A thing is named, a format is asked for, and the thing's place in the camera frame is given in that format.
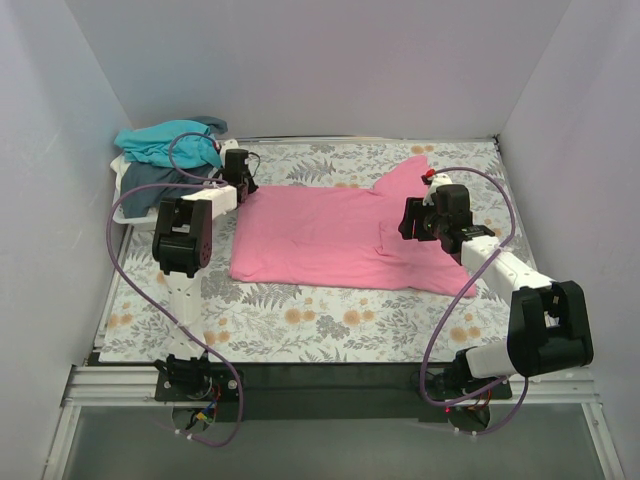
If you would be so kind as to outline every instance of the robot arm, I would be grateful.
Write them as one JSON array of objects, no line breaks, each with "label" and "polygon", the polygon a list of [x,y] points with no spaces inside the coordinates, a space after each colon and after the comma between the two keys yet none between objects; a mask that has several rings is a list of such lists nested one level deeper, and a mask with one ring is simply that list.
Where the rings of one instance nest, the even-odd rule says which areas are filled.
[{"label": "robot arm", "polygon": [[[473,224],[469,191],[430,171],[422,198],[408,198],[398,230],[405,240],[439,240],[460,265],[477,272],[499,248],[495,234]],[[465,385],[474,379],[542,373],[587,365],[593,360],[586,305],[575,282],[556,282],[515,255],[501,252],[481,278],[510,305],[506,340],[457,352],[448,377]]]}]

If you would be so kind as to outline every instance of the gray wall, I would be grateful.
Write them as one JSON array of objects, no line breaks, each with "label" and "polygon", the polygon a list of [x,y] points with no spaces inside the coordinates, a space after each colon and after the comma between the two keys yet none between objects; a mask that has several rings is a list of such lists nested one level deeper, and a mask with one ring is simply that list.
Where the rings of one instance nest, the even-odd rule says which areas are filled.
[{"label": "gray wall", "polygon": [[35,479],[106,296],[128,119],[62,0],[2,0],[0,68],[0,478]]},{"label": "gray wall", "polygon": [[640,5],[573,1],[502,134],[538,265],[585,289],[593,372],[640,477]]},{"label": "gray wall", "polygon": [[486,137],[569,0],[67,0],[134,125]]}]

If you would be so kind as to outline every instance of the floral pattern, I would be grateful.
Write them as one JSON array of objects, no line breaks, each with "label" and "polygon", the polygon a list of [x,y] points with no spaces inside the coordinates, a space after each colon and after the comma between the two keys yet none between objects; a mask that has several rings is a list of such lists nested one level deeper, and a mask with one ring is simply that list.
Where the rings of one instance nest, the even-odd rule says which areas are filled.
[{"label": "floral pattern", "polygon": [[[394,166],[426,154],[431,166],[471,166],[507,186],[491,142],[257,143],[245,146],[262,158],[259,185],[370,188]],[[498,235],[509,232],[503,199],[486,180],[452,173],[471,191],[476,222]],[[229,261],[236,226],[232,212],[214,225],[214,251],[203,272],[205,339],[236,362],[415,362],[451,297],[416,290],[377,291],[305,285],[249,284],[231,280]],[[163,306],[164,276],[151,255],[151,232],[134,231],[125,270]],[[518,227],[515,255],[532,261]],[[503,338],[508,308],[482,281],[475,298],[463,299],[436,342],[433,359]],[[106,327],[101,361],[153,361],[167,355],[169,321],[124,282],[119,282]]]}]

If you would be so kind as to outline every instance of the turquoise towel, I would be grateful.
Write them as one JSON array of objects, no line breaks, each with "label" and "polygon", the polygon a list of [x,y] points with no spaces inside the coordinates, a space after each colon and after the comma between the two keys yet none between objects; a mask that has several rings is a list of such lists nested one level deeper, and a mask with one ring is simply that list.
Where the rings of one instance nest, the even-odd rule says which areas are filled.
[{"label": "turquoise towel", "polygon": [[[211,129],[191,120],[172,120],[139,130],[120,130],[114,143],[124,150],[129,162],[150,163],[156,167],[173,168],[169,161],[169,145],[181,133],[197,132],[209,135]],[[222,167],[213,142],[196,135],[184,137],[173,149],[173,159],[180,168],[196,168],[211,164]]]}]

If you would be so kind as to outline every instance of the purple cable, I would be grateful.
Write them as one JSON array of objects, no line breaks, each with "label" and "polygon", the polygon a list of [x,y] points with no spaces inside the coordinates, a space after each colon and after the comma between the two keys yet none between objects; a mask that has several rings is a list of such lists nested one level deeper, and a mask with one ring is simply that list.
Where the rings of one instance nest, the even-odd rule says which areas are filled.
[{"label": "purple cable", "polygon": [[[440,321],[436,325],[436,328],[434,329],[433,334],[431,335],[431,338],[429,339],[429,343],[427,344],[427,349],[424,352],[424,358],[422,360],[422,364],[420,365],[420,395],[422,396],[422,398],[426,402],[428,402],[429,404],[431,404],[433,406],[436,406],[436,407],[451,407],[453,405],[457,405],[460,402],[464,402],[465,400],[470,400],[471,398],[474,398],[474,397],[476,397],[478,395],[481,395],[481,394],[491,390],[492,388],[496,387],[497,385],[499,385],[500,383],[502,383],[503,381],[506,380],[506,377],[498,378],[498,379],[494,380],[493,382],[489,383],[488,385],[485,385],[484,387],[479,388],[478,390],[476,390],[474,392],[468,393],[468,394],[463,395],[463,396],[461,396],[459,398],[454,398],[452,400],[445,400],[445,401],[438,401],[438,400],[434,400],[431,397],[429,397],[429,394],[427,393],[427,389],[425,387],[426,376],[427,376],[427,364],[428,364],[428,361],[429,361],[429,357],[431,356],[431,352],[432,352],[433,347],[434,347],[434,345],[436,343],[436,339],[438,338],[438,335],[440,335],[440,332],[444,328],[445,323],[447,322],[447,320],[451,316],[451,312],[453,312],[453,309],[458,305],[458,302],[460,302],[460,300],[462,299],[464,294],[467,292],[467,290],[469,290],[471,288],[471,286],[487,270],[487,268],[489,268],[489,265],[491,264],[491,262],[493,262],[496,259],[496,257],[498,255],[500,255],[500,253],[502,253],[502,248],[504,248],[511,240],[513,240],[513,238],[516,235],[516,214],[515,214],[515,211],[513,209],[513,205],[511,204],[511,200],[509,200],[509,196],[507,195],[507,192],[502,187],[502,185],[500,185],[494,178],[490,177],[486,173],[481,172],[480,170],[477,170],[477,169],[471,168],[471,167],[447,167],[447,168],[443,168],[443,169],[438,170],[436,172],[436,174],[438,174],[438,173],[446,173],[446,172],[457,172],[457,171],[471,172],[471,173],[475,173],[477,175],[480,175],[481,177],[484,177],[487,180],[489,180],[498,189],[498,191],[500,192],[500,194],[502,194],[502,197],[505,200],[505,203],[507,205],[507,209],[509,210],[509,216],[511,218],[511,232],[509,233],[507,238],[505,238],[500,243],[499,248],[497,248],[496,251],[493,252],[493,254],[491,254],[491,256],[482,264],[482,266],[478,269],[478,271],[469,279],[469,281],[467,283],[464,284],[462,289],[460,289],[458,294],[454,297],[454,299],[451,301],[451,303],[449,304],[449,306],[445,310],[444,314],[442,315],[442,318],[440,318]],[[505,418],[503,418],[498,424],[494,425],[491,428],[488,428],[487,430],[484,430],[483,432],[477,432],[477,434],[483,435],[483,434],[495,432],[496,430],[499,430],[504,425],[506,425],[513,418],[513,416],[518,412],[520,407],[522,406],[522,402],[524,402],[524,398],[525,398],[525,396],[527,394],[528,389],[529,389],[529,380],[525,379],[525,385],[524,385],[524,389],[522,391],[522,396],[520,397],[518,402],[513,407],[513,410],[511,410],[511,412]]]},{"label": "purple cable", "polygon": [[[187,189],[192,189],[192,190],[203,190],[205,188],[218,188],[221,185],[222,186],[227,185],[227,182],[225,182],[224,180],[207,178],[207,177],[196,177],[194,175],[187,174],[184,170],[181,170],[176,165],[176,163],[173,160],[173,156],[172,156],[173,147],[175,146],[177,140],[179,140],[179,139],[181,139],[183,137],[189,136],[189,135],[205,137],[205,138],[209,138],[209,139],[211,139],[211,141],[213,141],[213,139],[211,137],[208,137],[208,136],[203,135],[201,133],[197,133],[197,132],[183,133],[182,135],[179,135],[178,137],[176,137],[173,140],[173,142],[171,142],[171,145],[169,146],[169,160],[171,161],[171,164],[174,166],[174,168],[176,170],[178,170],[180,173],[182,173],[183,175],[186,175],[186,176],[198,179],[198,180],[202,180],[202,181],[212,182],[213,184],[212,185],[189,185],[189,184],[180,184],[180,183],[154,183],[154,184],[151,184],[151,185],[142,185],[140,187],[133,188],[133,189],[129,190],[128,192],[126,192],[125,194],[121,195],[120,198],[118,198],[118,200],[116,200],[114,202],[113,206],[111,207],[111,211],[109,212],[109,217],[108,217],[108,220],[107,220],[107,229],[106,229],[106,234],[107,234],[107,252],[109,253],[109,258],[111,259],[111,263],[113,263],[113,267],[120,274],[122,279],[125,282],[127,282],[127,284],[129,284],[129,286],[138,295],[140,295],[147,302],[149,302],[151,305],[156,307],[161,313],[166,315],[166,317],[169,320],[171,320],[182,331],[182,333],[184,333],[187,336],[187,338],[189,338],[189,340],[191,340],[196,345],[198,345],[201,348],[203,348],[208,353],[212,354],[214,357],[216,357],[218,360],[220,360],[231,371],[231,374],[233,375],[233,378],[235,379],[235,381],[238,384],[238,418],[236,420],[235,428],[233,429],[231,434],[225,440],[223,440],[221,442],[212,442],[212,441],[210,441],[210,440],[208,440],[206,438],[198,437],[197,435],[192,435],[191,436],[191,438],[193,440],[196,440],[196,441],[198,441],[200,443],[208,445],[209,447],[217,448],[217,447],[224,447],[225,445],[228,445],[234,439],[234,437],[238,433],[238,430],[240,430],[240,425],[241,425],[241,422],[242,422],[242,413],[243,413],[243,410],[244,410],[244,391],[243,391],[243,388],[242,388],[242,381],[240,380],[240,376],[238,375],[237,370],[235,369],[235,367],[226,358],[224,358],[222,355],[220,355],[218,352],[216,352],[213,348],[211,348],[206,343],[200,341],[195,335],[193,335],[189,331],[188,328],[186,328],[183,325],[181,325],[180,321],[176,317],[174,317],[171,314],[171,312],[169,312],[166,308],[164,308],[162,305],[160,305],[158,302],[156,302],[149,295],[144,293],[142,291],[142,289],[140,287],[138,287],[138,285],[135,284],[135,282],[129,277],[129,275],[126,274],[126,272],[123,270],[123,268],[118,264],[118,259],[116,257],[115,252],[114,252],[113,242],[111,240],[111,230],[112,230],[112,225],[113,225],[113,216],[116,213],[116,210],[118,209],[120,204],[126,198],[129,198],[131,195],[135,195],[136,193],[141,192],[142,190],[147,190],[147,189],[150,189],[150,188],[187,188]],[[184,435],[188,435],[188,433],[184,432],[184,431],[180,431],[180,433],[182,433]]]}]

